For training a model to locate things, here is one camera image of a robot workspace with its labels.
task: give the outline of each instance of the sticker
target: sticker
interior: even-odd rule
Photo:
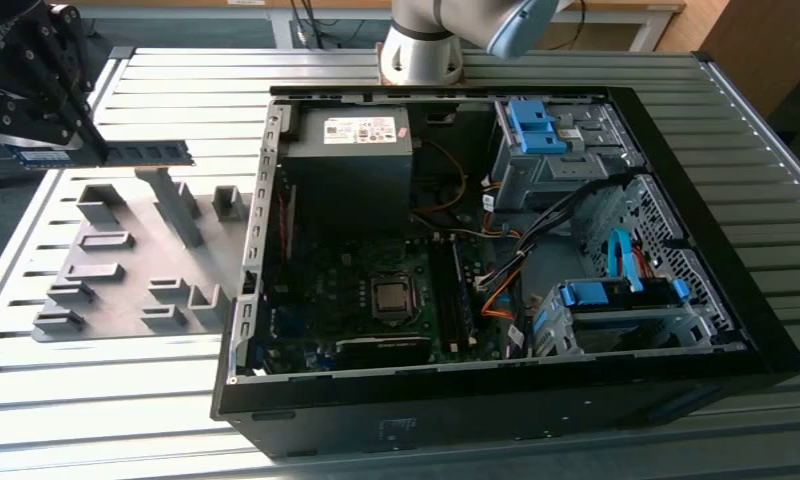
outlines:
[[[322,124],[322,143],[326,145],[396,142],[394,117],[329,118]]]
[[[67,154],[59,150],[39,150],[18,153],[27,162],[61,162],[70,160]]]
[[[482,209],[486,212],[494,212],[494,197],[492,195],[482,196]]]
[[[581,137],[581,131],[577,128],[566,128],[564,130],[557,130],[557,136],[560,138],[566,138],[566,139],[572,139],[572,138],[582,138]]]
[[[518,346],[524,345],[524,333],[516,328],[514,325],[509,325],[509,330],[506,331],[506,336],[513,341],[513,343]]]
[[[417,428],[417,418],[394,418],[378,422],[378,439],[382,441],[408,440]]]

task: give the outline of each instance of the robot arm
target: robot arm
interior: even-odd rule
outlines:
[[[394,0],[380,74],[397,85],[449,85],[461,77],[464,38],[500,58],[536,44],[572,0]]]
[[[94,166],[106,144],[85,101],[83,40],[74,7],[0,0],[0,143],[75,150],[74,163]]]
[[[458,81],[458,38],[517,57],[572,0],[396,0],[380,73],[398,85]],[[43,0],[0,0],[0,143],[30,168],[189,164],[183,142],[105,142],[85,96],[79,12]]]

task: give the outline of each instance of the motherboard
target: motherboard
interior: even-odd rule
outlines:
[[[414,237],[314,243],[290,266],[273,310],[274,342],[255,350],[271,373],[501,358],[500,326],[474,315],[485,264],[476,239]]]

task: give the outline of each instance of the wire bundle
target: wire bundle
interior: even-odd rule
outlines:
[[[333,20],[332,22],[323,22],[321,20],[317,20],[314,18],[314,9],[313,9],[313,5],[310,3],[310,0],[299,0],[302,3],[302,8],[305,9],[305,15],[307,16],[307,19],[303,20],[299,15],[298,15],[298,9],[295,7],[295,3],[294,0],[290,0],[290,10],[293,11],[293,19],[295,20],[295,36],[298,37],[298,40],[302,44],[302,46],[305,48],[307,48],[307,34],[306,34],[306,29],[305,29],[305,25],[307,25],[310,32],[311,32],[311,36],[314,38],[314,41],[317,43],[317,48],[319,50],[323,50],[323,43],[322,43],[322,39],[325,38],[334,38],[336,40],[340,40],[337,42],[337,47],[342,48],[344,47],[344,43],[352,42],[356,37],[358,36],[358,32],[361,31],[361,27],[364,27],[364,20],[361,20],[358,22],[358,27],[356,28],[356,31],[353,32],[352,36],[349,38],[346,38],[345,40],[340,39],[334,34],[326,33],[319,29],[319,26],[323,27],[330,27],[333,25],[337,24],[338,20]]]
[[[526,232],[524,232],[524,235],[521,235],[518,238],[516,251],[512,258],[500,268],[484,275],[477,281],[477,286],[485,288],[493,284],[501,276],[506,275],[504,281],[494,289],[494,293],[490,295],[488,301],[482,305],[482,315],[490,314],[489,307],[494,303],[497,295],[500,295],[504,289],[509,286],[518,272],[524,268],[528,255],[536,248],[536,240],[538,237],[561,225],[572,217],[574,209],[586,196],[602,188],[613,185],[626,184],[633,178],[634,173],[638,171],[640,170],[634,170],[626,173],[610,175],[605,179],[593,180],[592,182],[585,183],[572,193],[554,202],[554,204],[538,215]]]

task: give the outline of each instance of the slotted aluminum table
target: slotted aluminum table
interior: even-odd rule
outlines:
[[[251,188],[270,85],[370,84],[377,73],[370,51],[138,49],[125,57],[109,61],[93,97],[102,134],[186,139],[197,167],[171,176],[193,193]],[[469,52],[465,61],[472,84],[636,89],[800,348],[800,164],[713,64],[685,54],[557,52],[509,63]],[[103,177],[138,182],[126,170],[47,173],[0,259],[0,478],[800,479],[800,377],[653,430],[273,464],[207,417],[217,335],[29,337],[78,228],[73,200]]]

